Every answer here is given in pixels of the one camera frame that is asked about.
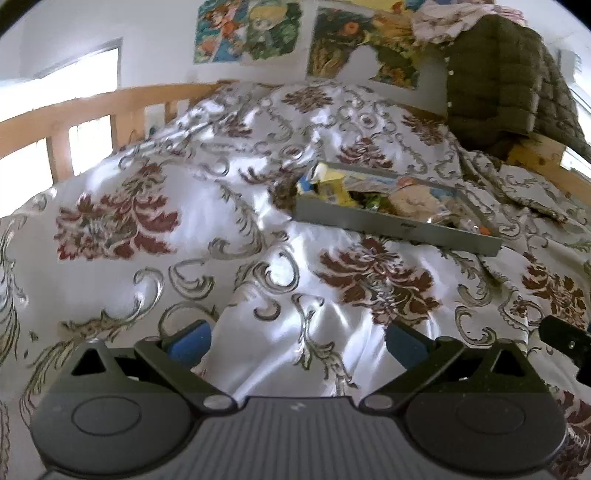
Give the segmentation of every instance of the open box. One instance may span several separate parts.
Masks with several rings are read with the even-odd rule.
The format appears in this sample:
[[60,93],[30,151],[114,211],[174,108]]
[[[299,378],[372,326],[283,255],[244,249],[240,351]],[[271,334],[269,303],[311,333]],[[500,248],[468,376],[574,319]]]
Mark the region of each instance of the open box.
[[[385,170],[360,168],[340,163],[322,163],[328,168],[358,172],[376,179],[398,179],[401,177]],[[385,235],[392,238],[420,242],[453,250],[462,250],[479,255],[492,257],[497,255],[503,242],[502,238],[495,236],[496,229],[483,217],[481,212],[472,205],[462,192],[429,181],[416,179],[416,182],[417,184],[450,192],[451,195],[461,200],[470,209],[470,213],[478,218],[481,225],[485,226],[491,232],[491,235],[481,235],[459,228],[419,222],[414,219],[403,218],[389,213],[375,212],[356,206],[338,205],[323,200],[317,195],[308,193],[299,193],[296,196],[294,219],[299,222],[318,223],[320,225],[335,226],[358,232],[371,233],[373,235]]]

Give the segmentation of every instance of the white satin bedding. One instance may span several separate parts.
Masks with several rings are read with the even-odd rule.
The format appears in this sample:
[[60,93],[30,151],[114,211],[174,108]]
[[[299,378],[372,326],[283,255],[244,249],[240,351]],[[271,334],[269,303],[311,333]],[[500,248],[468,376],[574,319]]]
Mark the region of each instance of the white satin bedding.
[[[316,160],[458,186],[504,246],[477,257],[294,222],[293,183]],[[0,222],[0,480],[42,473],[27,426],[79,343],[131,346],[199,318],[215,328],[195,373],[239,400],[358,401],[404,371],[384,345],[394,318],[472,346],[513,339],[569,420],[553,473],[590,477],[591,390],[536,333],[551,313],[587,328],[587,212],[497,167],[366,88],[237,83],[39,194]]]

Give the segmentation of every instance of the wooden headboard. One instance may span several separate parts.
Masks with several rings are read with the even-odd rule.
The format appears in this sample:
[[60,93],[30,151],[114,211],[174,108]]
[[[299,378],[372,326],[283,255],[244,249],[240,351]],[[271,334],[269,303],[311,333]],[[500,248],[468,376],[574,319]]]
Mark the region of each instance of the wooden headboard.
[[74,176],[70,153],[71,127],[111,117],[113,150],[145,137],[145,108],[164,104],[165,120],[177,115],[177,102],[194,105],[210,96],[222,83],[158,85],[116,90],[89,98],[77,98],[32,110],[0,122],[0,158],[27,145],[47,140],[47,155],[54,182]]

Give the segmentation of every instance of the jacket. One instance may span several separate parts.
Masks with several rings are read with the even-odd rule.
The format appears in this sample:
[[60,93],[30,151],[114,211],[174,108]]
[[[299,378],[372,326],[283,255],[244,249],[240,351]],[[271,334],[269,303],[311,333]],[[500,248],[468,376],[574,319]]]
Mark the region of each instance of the jacket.
[[533,132],[591,161],[575,101],[542,38],[487,15],[446,47],[448,124],[465,148],[506,158]]

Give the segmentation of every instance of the bed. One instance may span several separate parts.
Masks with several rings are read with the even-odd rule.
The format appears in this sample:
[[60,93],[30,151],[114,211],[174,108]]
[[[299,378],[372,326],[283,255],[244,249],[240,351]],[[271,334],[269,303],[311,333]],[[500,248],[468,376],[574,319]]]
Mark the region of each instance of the bed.
[[[404,371],[384,344],[392,319],[471,346],[510,338],[569,422],[552,473],[591,478],[591,390],[537,334],[548,314],[582,329],[591,319],[585,205],[536,173],[464,150],[441,119],[365,87],[192,88],[152,93],[169,119],[177,100],[194,105],[127,147],[143,136],[141,115],[128,113],[148,104],[139,93],[99,112],[74,109],[75,118],[71,104],[48,107],[71,109],[48,127],[13,119],[20,138],[2,140],[0,157],[52,138],[59,182],[0,221],[1,480],[42,473],[28,425],[78,345],[100,337],[131,346],[196,319],[215,328],[194,373],[238,400],[359,401]],[[49,115],[41,110],[32,114]],[[63,132],[107,114],[121,151],[68,179]],[[459,186],[504,245],[478,257],[295,222],[294,183],[318,160]]]

